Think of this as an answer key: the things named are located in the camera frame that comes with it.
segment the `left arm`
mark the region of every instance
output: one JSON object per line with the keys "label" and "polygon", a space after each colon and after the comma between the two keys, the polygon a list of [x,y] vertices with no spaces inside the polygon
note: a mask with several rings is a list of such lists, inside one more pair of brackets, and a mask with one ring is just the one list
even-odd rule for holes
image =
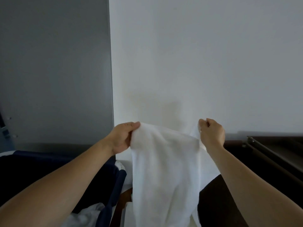
{"label": "left arm", "polygon": [[116,126],[74,160],[36,181],[0,207],[0,226],[60,226],[103,164],[130,145],[139,122]]}

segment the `left hand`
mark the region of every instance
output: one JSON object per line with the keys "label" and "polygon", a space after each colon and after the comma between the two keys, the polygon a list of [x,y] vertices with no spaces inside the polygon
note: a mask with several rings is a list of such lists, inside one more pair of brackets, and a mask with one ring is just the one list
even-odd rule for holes
{"label": "left hand", "polygon": [[140,127],[140,122],[126,122],[114,127],[105,137],[113,146],[113,155],[119,154],[129,148],[132,131]]}

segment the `blue object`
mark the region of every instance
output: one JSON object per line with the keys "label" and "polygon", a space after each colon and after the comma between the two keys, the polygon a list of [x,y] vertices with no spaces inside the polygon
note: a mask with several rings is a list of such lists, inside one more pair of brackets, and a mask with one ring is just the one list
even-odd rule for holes
{"label": "blue object", "polygon": [[[0,206],[72,159],[69,156],[28,151],[15,151],[12,155],[0,157]],[[119,170],[115,161],[115,157],[112,157],[102,166],[73,210],[73,213],[79,213],[102,202],[105,208],[98,216],[96,227],[109,227],[112,208],[118,202],[126,177],[126,171]]]}

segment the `finger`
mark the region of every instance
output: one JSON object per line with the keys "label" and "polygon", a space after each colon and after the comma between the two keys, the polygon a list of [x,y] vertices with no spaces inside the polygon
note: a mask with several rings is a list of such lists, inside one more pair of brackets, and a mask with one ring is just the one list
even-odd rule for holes
{"label": "finger", "polygon": [[201,128],[207,127],[207,122],[203,119],[199,119],[199,125]]}
{"label": "finger", "polygon": [[207,123],[208,123],[209,125],[212,125],[212,124],[217,123],[215,120],[209,119],[209,118],[207,118],[206,121],[207,121]]}
{"label": "finger", "polygon": [[130,132],[138,129],[140,127],[140,122],[126,122],[124,125],[125,129]]}

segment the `right arm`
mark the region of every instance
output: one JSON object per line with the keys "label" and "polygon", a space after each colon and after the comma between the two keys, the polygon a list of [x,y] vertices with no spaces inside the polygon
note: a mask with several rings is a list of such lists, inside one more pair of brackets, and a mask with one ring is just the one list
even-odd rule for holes
{"label": "right arm", "polygon": [[303,226],[303,210],[224,149],[225,131],[213,119],[200,119],[201,141],[218,167],[250,227]]}

